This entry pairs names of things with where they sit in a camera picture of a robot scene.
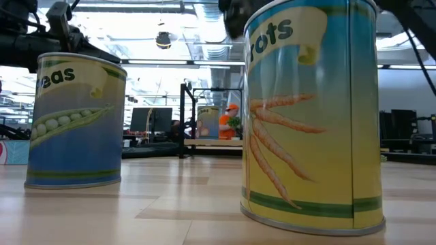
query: can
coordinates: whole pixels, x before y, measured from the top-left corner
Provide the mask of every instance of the can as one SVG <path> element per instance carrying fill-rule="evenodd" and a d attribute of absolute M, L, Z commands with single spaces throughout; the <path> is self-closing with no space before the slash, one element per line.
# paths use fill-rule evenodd
<path fill-rule="evenodd" d="M 65 189 L 121 180 L 127 72 L 108 61 L 38 57 L 26 187 Z"/>
<path fill-rule="evenodd" d="M 199 106 L 196 138 L 217 140 L 219 138 L 219 108 Z"/>
<path fill-rule="evenodd" d="M 241 211 L 319 235 L 383 229 L 376 8 L 273 1 L 245 27 Z"/>

